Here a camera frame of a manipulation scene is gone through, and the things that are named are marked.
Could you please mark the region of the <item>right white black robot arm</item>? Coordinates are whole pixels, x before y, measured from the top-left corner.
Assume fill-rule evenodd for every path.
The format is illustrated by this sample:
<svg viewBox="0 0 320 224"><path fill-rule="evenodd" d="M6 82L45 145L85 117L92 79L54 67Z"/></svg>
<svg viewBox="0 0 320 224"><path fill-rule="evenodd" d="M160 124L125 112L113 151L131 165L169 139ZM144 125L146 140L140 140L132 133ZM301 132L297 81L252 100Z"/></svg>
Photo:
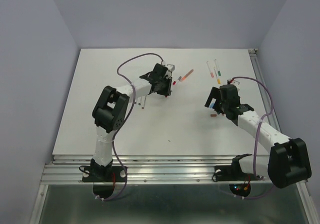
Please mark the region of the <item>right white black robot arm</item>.
<svg viewBox="0 0 320 224"><path fill-rule="evenodd" d="M277 188L307 180L311 177L311 165L306 143L292 139L262 121L254 108L241 104L238 89L227 84L212 87L205 107L215 101L213 109L225 114L237 127L257 138L257 143L268 152L268 156L242 154L234 157L230 165L215 167L215 181L243 180L245 176L266 177Z"/></svg>

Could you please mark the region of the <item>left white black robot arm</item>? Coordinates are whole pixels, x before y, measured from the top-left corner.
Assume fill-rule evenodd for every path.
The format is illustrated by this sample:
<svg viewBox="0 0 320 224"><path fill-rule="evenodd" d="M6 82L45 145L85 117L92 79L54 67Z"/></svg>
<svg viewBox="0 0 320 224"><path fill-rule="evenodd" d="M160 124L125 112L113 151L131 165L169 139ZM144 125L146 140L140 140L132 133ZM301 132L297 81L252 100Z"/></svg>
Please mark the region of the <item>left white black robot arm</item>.
<svg viewBox="0 0 320 224"><path fill-rule="evenodd" d="M129 103L153 93L169 96L174 70L174 65L156 64L152 71L141 75L132 84L104 87L92 113L97 139L90 167L99 180L105 181L111 176L112 141L125 122Z"/></svg>

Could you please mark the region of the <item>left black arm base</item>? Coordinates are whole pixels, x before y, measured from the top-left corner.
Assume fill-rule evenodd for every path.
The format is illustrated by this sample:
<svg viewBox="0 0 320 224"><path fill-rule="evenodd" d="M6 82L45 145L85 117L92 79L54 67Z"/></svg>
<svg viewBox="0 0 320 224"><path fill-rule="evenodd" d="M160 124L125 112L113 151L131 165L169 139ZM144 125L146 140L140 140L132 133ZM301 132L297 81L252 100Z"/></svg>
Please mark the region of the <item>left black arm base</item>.
<svg viewBox="0 0 320 224"><path fill-rule="evenodd" d="M127 177L121 166L109 166L106 170L94 170L91 166L81 165L83 182L125 182Z"/></svg>

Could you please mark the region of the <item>brown capped marker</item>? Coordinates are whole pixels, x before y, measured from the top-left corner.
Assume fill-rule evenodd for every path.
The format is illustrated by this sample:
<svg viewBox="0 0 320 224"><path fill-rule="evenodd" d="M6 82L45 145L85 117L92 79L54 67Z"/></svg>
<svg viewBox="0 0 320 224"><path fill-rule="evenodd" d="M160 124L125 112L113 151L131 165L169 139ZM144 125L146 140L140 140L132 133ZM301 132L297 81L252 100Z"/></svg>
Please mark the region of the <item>brown capped marker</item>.
<svg viewBox="0 0 320 224"><path fill-rule="evenodd" d="M144 96L144 99L143 99L143 103L142 103L142 109L144 109L145 108L145 105L146 105L146 98L147 98L147 96Z"/></svg>

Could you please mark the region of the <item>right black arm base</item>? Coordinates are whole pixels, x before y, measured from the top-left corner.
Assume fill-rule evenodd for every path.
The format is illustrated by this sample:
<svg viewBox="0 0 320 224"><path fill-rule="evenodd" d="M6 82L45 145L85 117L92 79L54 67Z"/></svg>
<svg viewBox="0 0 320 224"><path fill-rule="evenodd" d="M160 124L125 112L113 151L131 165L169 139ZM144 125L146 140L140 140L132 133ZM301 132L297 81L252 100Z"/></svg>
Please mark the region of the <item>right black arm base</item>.
<svg viewBox="0 0 320 224"><path fill-rule="evenodd" d="M252 154L237 155L232 159L229 165L216 165L214 167L214 174L212 180L214 182L219 181L247 181L260 180L260 176L254 176L253 171L244 172L240 166L240 160L244 160L245 157L253 157Z"/></svg>

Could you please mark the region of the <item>blue pen cap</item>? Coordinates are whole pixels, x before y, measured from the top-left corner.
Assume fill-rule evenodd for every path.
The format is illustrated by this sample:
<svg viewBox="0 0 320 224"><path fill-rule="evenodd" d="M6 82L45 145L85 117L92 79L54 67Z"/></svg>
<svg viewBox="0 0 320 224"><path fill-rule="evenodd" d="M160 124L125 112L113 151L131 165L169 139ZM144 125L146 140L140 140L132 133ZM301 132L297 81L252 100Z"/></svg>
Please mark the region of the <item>blue pen cap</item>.
<svg viewBox="0 0 320 224"><path fill-rule="evenodd" d="M215 105L215 100L213 100L211 103L210 103L210 105L209 105L209 108L211 108L211 109L213 109L214 108L214 105Z"/></svg>

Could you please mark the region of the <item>orange highlighter pen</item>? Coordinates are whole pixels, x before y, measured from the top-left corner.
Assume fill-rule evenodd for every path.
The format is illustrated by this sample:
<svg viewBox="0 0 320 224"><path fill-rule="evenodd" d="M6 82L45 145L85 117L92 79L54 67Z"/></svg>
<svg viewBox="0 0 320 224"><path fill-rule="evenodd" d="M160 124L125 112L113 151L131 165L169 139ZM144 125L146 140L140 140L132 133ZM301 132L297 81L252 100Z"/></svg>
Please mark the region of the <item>orange highlighter pen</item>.
<svg viewBox="0 0 320 224"><path fill-rule="evenodd" d="M180 78L180 82L184 81L193 72L194 72L194 69L189 70L184 76Z"/></svg>

